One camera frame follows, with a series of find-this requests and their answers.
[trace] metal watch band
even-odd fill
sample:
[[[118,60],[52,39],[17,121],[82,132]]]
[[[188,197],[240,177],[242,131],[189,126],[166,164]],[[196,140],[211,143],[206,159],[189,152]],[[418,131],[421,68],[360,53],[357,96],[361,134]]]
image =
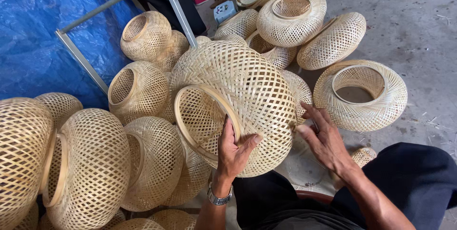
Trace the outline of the metal watch band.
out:
[[[230,186],[230,192],[228,193],[228,195],[225,198],[217,198],[213,194],[212,186],[213,186],[213,182],[210,182],[209,183],[209,188],[208,188],[208,199],[209,199],[209,202],[214,204],[214,205],[217,205],[217,206],[229,203],[229,201],[232,199],[233,186]]]

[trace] blue tarp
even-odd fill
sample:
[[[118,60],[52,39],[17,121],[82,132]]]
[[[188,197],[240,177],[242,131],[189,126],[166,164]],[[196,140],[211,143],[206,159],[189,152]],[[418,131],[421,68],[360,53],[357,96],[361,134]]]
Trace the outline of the blue tarp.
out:
[[[0,0],[0,99],[63,92],[84,108],[107,109],[106,96],[54,34],[106,1]],[[140,12],[124,0],[68,33],[107,85],[131,62],[119,41],[123,27]]]

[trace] wristwatch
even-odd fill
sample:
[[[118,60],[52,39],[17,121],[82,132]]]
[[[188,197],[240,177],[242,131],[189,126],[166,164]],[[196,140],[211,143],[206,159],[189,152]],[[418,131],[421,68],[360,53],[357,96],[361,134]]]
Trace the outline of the wristwatch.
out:
[[[225,198],[217,198],[213,194],[213,189],[211,188],[211,186],[213,186],[213,182],[209,183],[209,188],[208,188],[208,199],[209,199],[210,203],[217,205],[217,206],[229,203],[229,201],[232,199],[233,186],[230,186],[230,192],[228,193],[228,195]]]

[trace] black pants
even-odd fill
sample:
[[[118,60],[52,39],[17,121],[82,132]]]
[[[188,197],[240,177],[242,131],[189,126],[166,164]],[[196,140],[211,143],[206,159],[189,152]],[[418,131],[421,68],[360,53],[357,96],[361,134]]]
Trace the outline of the black pants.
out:
[[[394,203],[417,230],[438,230],[446,209],[457,206],[457,165],[445,151],[398,143],[382,150],[363,167],[365,175]],[[292,185],[275,171],[233,181],[237,221],[252,227],[282,210],[319,210],[343,216],[367,228],[359,206],[346,187],[328,206],[300,200]]]
[[[151,5],[153,5],[157,11],[162,13],[168,19],[168,22],[170,22],[170,24],[175,27],[176,30],[185,34],[184,30],[181,27],[181,24],[179,23],[178,17],[176,17],[176,14],[174,13],[173,7],[171,6],[169,0],[146,0],[146,1],[149,2]],[[182,7],[182,10],[184,11],[184,15],[186,15],[187,21],[189,22],[192,32],[195,35],[200,35],[204,31],[206,31],[205,23],[203,23],[202,18],[198,14],[198,11],[195,8],[194,2],[192,0],[178,0],[178,1]]]

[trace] metal frame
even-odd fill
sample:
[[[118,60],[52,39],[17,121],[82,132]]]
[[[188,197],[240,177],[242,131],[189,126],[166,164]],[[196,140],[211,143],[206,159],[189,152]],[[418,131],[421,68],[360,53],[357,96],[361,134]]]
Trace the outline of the metal frame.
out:
[[[55,31],[57,38],[65,45],[65,47],[68,49],[68,51],[70,51],[73,58],[75,58],[78,61],[80,66],[82,66],[84,68],[84,70],[89,74],[90,78],[92,78],[92,80],[94,80],[94,82],[97,84],[97,86],[102,90],[102,92],[105,95],[108,95],[108,86],[101,79],[100,75],[97,74],[95,69],[87,61],[87,59],[84,57],[84,55],[81,53],[81,51],[76,47],[76,45],[67,35],[67,32],[70,31],[71,29],[73,29],[74,27],[86,22],[88,19],[94,17],[95,15],[106,10],[107,8],[111,7],[112,5],[118,3],[119,1],[121,1],[121,0],[109,0],[109,1],[105,2],[104,4],[100,5],[99,7],[95,8],[94,10],[89,11],[84,16],[80,17],[79,19],[71,22],[64,28],[57,29],[57,31]],[[184,30],[184,33],[186,34],[189,44],[191,45],[191,47],[197,47],[197,41],[195,40],[195,37],[189,26],[189,22],[187,21],[187,18],[184,15],[184,12],[182,11],[179,1],[178,0],[169,0],[169,1],[171,3],[171,6],[173,7],[174,13],[176,13],[176,16],[178,17],[178,20]]]

